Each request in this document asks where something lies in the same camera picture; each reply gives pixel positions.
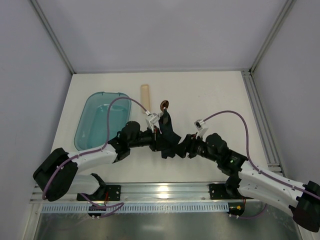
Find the black paper napkin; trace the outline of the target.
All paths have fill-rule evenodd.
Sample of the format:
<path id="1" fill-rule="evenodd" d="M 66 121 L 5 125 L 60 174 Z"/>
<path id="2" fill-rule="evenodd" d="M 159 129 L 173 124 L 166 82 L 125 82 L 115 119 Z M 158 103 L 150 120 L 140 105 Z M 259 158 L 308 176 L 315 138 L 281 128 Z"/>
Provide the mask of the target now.
<path id="1" fill-rule="evenodd" d="M 172 148 L 175 148 L 179 144 L 181 137 L 174 132 L 172 119 L 166 108 L 163 110 L 158 123 L 163 138 Z"/>

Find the beige cutlery case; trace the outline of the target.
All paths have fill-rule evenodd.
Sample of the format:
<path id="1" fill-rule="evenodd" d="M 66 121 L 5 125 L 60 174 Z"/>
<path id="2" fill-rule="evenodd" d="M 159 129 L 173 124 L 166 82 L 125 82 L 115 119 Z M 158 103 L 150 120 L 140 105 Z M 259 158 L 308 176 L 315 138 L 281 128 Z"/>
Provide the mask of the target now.
<path id="1" fill-rule="evenodd" d="M 150 86 L 148 84 L 140 86 L 140 103 L 143 105 L 145 112 L 151 111 Z"/>

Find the copper spoon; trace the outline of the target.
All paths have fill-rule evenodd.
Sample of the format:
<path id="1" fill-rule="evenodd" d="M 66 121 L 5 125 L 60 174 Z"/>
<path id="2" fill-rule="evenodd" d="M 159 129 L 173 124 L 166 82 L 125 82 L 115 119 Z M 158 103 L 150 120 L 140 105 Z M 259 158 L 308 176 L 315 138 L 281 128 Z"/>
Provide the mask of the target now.
<path id="1" fill-rule="evenodd" d="M 167 110 L 169 107 L 169 101 L 168 100 L 163 100 L 161 103 L 160 103 L 160 110 L 162 112 L 164 112 L 164 110 Z"/>

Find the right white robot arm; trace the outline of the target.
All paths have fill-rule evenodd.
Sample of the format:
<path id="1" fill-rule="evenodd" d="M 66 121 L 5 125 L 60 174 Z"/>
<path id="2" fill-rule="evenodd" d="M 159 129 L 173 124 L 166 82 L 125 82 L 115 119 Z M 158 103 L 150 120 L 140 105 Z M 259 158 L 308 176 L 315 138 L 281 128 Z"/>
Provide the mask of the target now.
<path id="1" fill-rule="evenodd" d="M 290 180 L 261 167 L 253 167 L 248 157 L 231 150 L 217 134 L 206 140 L 188 134 L 175 147 L 181 158 L 201 156 L 213 161 L 228 176 L 225 189 L 231 198 L 251 198 L 273 206 L 293 218 L 302 228 L 320 230 L 320 186 Z"/>

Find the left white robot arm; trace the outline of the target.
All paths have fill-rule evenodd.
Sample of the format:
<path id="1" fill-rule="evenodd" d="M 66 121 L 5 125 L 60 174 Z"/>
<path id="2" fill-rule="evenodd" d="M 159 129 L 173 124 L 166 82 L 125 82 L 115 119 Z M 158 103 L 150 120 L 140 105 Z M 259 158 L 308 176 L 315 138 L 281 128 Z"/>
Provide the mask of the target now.
<path id="1" fill-rule="evenodd" d="M 82 175 L 81 172 L 105 164 L 115 164 L 128 157 L 132 148 L 148 146 L 153 152 L 160 152 L 163 159 L 173 158 L 174 148 L 181 137 L 171 123 L 159 123 L 145 131 L 140 124 L 129 121 L 106 146 L 87 151 L 68 153 L 57 148 L 33 173 L 33 179 L 42 190 L 42 198 L 57 201 L 66 194 L 77 194 L 77 200 L 105 200 L 109 186 L 96 173 Z"/>

